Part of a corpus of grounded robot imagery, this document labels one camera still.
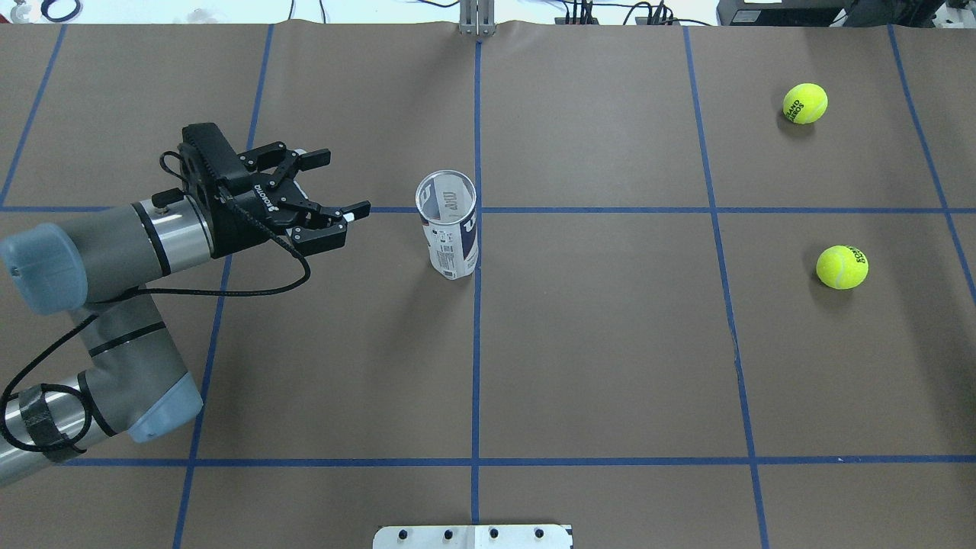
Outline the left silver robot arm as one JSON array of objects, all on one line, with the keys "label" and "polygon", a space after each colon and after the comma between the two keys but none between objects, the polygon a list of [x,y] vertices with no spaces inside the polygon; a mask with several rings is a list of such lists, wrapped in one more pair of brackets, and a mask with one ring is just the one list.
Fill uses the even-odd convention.
[{"label": "left silver robot arm", "polygon": [[180,163],[180,188],[3,239],[2,263],[29,308],[74,322],[28,370],[76,336],[91,359],[59,383],[24,387],[21,371],[5,387],[3,486],[115,435],[144,444],[198,417],[200,389],[154,296],[268,297],[295,288],[199,291],[151,282],[268,241],[299,262],[305,282],[307,258],[343,247],[351,223],[371,211],[368,201],[324,206],[297,184],[297,174],[330,163],[327,149],[274,142],[237,152],[205,124],[186,128],[180,146],[162,153],[163,168],[170,157]]}]

